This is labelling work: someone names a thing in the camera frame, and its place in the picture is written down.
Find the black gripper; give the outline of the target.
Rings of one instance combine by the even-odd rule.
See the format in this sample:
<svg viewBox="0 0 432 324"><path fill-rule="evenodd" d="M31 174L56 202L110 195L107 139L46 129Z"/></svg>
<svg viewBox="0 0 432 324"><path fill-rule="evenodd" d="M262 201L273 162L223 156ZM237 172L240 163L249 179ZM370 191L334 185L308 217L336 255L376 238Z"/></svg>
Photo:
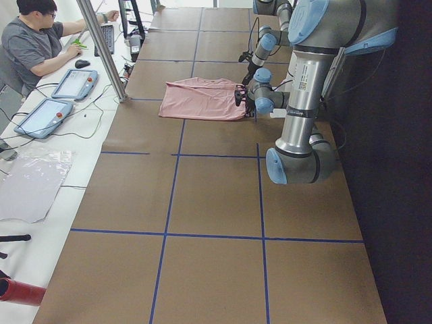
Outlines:
<svg viewBox="0 0 432 324"><path fill-rule="evenodd" d="M234 91L234 100L237 107L241 104L245 106L245 117L255 117L256 105L254 103L254 94L245 85L237 84Z"/></svg>
<svg viewBox="0 0 432 324"><path fill-rule="evenodd" d="M242 80L242 85L247 86L252 80L252 77L254 76L255 72L263 66L263 60L260 57L258 57L255 53L245 51L239 56L238 61L240 63L243 61L248 62L247 73Z"/></svg>

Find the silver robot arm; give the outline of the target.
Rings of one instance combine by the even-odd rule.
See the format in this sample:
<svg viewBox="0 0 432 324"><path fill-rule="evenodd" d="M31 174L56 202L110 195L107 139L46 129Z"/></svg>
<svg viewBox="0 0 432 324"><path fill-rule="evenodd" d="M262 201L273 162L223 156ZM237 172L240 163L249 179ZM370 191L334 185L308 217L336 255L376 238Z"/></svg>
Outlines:
<svg viewBox="0 0 432 324"><path fill-rule="evenodd" d="M279 29L262 27L248 72L236 87L237 104L248 111L284 109L281 136L266 153L267 173L276 184L314 183L329 177L335 153L315 126L320 101L345 55L364 55L392 46L397 1L255 1L254 13L275 16ZM264 64L276 46L292 48L295 69L287 92L274 90Z"/></svg>
<svg viewBox="0 0 432 324"><path fill-rule="evenodd" d="M288 47L290 45L288 40L288 28L293 13L293 7L289 1L253 1L252 8L254 14L258 16L277 17L279 30L274 30L267 25L259 27L256 49L253 51L250 48L250 42L252 40L254 26L259 23L259 17L256 17L249 34L248 50L243 52L238 59L240 63L243 61L248 62L247 73L242 80L244 86L248 85L255 72L264 66L266 60L272 54L276 46Z"/></svg>

